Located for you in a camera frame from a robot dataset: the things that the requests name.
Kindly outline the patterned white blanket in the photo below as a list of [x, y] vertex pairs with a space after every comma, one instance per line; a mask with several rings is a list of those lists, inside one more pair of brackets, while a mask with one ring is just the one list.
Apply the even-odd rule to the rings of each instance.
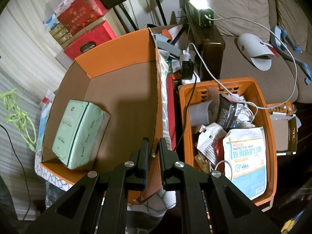
[[[34, 170], [45, 181], [45, 206], [48, 208], [73, 185], [57, 177], [47, 168], [41, 166], [40, 163], [40, 158], [35, 156]], [[128, 211], [139, 211], [151, 216], [162, 217], [168, 209], [174, 208], [176, 203], [177, 197], [174, 191], [166, 192], [164, 189], [160, 189], [141, 205], [128, 204]]]

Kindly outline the blue white mask package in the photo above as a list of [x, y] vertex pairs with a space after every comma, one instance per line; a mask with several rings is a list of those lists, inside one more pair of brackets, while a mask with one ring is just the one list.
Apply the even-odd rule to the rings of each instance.
[[266, 144], [263, 127], [231, 129], [223, 139], [225, 176], [250, 200], [267, 187]]

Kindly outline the white crumpled packet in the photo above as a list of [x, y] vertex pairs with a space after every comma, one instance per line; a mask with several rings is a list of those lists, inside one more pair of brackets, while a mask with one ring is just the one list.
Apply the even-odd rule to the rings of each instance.
[[217, 123], [206, 126], [199, 134], [197, 149], [213, 164], [217, 164], [216, 142], [223, 139], [227, 132]]

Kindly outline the green tissue pack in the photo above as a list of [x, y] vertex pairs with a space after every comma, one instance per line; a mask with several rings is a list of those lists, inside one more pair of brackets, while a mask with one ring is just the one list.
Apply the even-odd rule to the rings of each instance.
[[97, 105], [70, 100], [61, 119], [52, 151], [70, 170], [90, 170], [111, 115]]

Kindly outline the small orange cardboard box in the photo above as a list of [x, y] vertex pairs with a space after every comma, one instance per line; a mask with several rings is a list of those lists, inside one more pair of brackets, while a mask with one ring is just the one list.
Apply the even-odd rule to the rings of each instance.
[[269, 104], [268, 112], [276, 143], [276, 155], [295, 155], [297, 152], [298, 128], [293, 104], [286, 102], [278, 107], [274, 107], [275, 105]]

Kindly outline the grey plastic cup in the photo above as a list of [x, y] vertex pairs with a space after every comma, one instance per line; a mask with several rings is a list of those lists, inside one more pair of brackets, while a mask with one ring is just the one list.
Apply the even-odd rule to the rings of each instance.
[[211, 100], [205, 101], [188, 108], [191, 126], [207, 126], [212, 121], [211, 102]]

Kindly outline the black foil packet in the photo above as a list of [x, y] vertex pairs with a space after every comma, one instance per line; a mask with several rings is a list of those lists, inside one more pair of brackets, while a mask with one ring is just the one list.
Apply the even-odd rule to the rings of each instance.
[[243, 107], [243, 103], [231, 102], [222, 94], [220, 94], [216, 123], [224, 130], [229, 130], [237, 120]]

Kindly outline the orange plastic basket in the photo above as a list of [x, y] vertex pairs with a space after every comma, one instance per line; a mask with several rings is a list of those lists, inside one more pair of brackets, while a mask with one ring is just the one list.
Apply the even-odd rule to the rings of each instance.
[[[258, 83], [253, 78], [236, 78], [221, 80], [221, 83], [231, 92], [243, 95], [247, 101], [255, 103], [257, 106], [265, 107], [266, 103]], [[207, 100], [207, 88], [212, 87], [224, 93], [225, 90], [215, 81], [203, 81], [193, 85], [184, 85], [179, 89], [179, 98], [181, 106], [181, 115], [185, 115], [186, 104], [199, 104]], [[191, 165], [195, 170], [200, 170], [195, 161], [195, 152], [192, 140], [192, 128], [189, 117], [182, 117], [186, 129], [183, 135], [184, 161]], [[276, 144], [274, 140], [271, 119], [266, 110], [259, 110], [254, 119], [254, 125], [263, 127], [266, 141], [266, 159], [267, 159], [267, 187], [263, 195], [254, 199], [253, 202], [263, 211], [273, 205], [274, 195], [277, 189], [277, 156]]]

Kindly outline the black power adapter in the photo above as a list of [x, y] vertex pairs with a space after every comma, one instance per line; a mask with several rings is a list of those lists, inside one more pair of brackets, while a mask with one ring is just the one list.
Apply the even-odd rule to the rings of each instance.
[[184, 60], [181, 63], [181, 79], [191, 80], [194, 74], [194, 63], [191, 59]]

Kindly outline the grey curved device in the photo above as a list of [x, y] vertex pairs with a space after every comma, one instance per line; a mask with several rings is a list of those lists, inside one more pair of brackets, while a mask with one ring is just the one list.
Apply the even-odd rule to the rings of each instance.
[[257, 69], [268, 71], [271, 68], [273, 52], [256, 35], [244, 33], [238, 37], [238, 48]]

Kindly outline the dark wooden side table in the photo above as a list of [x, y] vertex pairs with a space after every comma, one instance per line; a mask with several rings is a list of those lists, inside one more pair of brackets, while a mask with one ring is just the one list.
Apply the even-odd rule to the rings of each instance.
[[222, 67], [225, 41], [217, 27], [200, 27], [186, 7], [190, 25], [190, 41], [194, 43], [207, 68], [215, 78], [219, 78]]

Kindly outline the blue handheld tool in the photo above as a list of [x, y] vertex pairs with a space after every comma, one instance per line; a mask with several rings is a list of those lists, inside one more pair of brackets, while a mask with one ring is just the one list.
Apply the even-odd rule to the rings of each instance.
[[[270, 34], [270, 44], [276, 49], [279, 55], [281, 55], [284, 59], [288, 61], [293, 61], [292, 57], [286, 53], [286, 47], [290, 47], [295, 53], [302, 53], [301, 47], [295, 45], [293, 41], [291, 41], [290, 37], [287, 34], [287, 31], [283, 28], [275, 25], [271, 31], [274, 33]], [[311, 70], [309, 66], [296, 59], [295, 62], [301, 68], [302, 72], [305, 74], [305, 84], [309, 85], [311, 83]]]

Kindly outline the brown sofa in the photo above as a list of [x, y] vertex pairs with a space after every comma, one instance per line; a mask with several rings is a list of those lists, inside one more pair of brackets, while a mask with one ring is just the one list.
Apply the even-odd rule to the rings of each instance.
[[206, 0], [221, 21], [215, 22], [225, 49], [218, 79], [253, 77], [259, 84], [266, 103], [311, 103], [311, 85], [305, 83], [305, 74], [282, 56], [272, 58], [271, 68], [261, 71], [238, 49], [238, 37], [251, 33], [269, 42], [269, 29], [278, 25], [299, 46], [294, 53], [298, 60], [311, 65], [311, 23], [296, 0]]

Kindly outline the upper red gift box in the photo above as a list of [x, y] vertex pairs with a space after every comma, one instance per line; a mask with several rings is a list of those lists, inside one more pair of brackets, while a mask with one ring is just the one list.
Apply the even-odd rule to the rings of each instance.
[[57, 18], [74, 36], [108, 11], [100, 0], [74, 0]]

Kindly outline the black power station lamp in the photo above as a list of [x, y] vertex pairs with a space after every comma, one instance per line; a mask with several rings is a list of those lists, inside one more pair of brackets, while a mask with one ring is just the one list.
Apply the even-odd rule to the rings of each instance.
[[214, 26], [214, 11], [206, 0], [189, 0], [188, 6], [191, 16], [200, 27]]

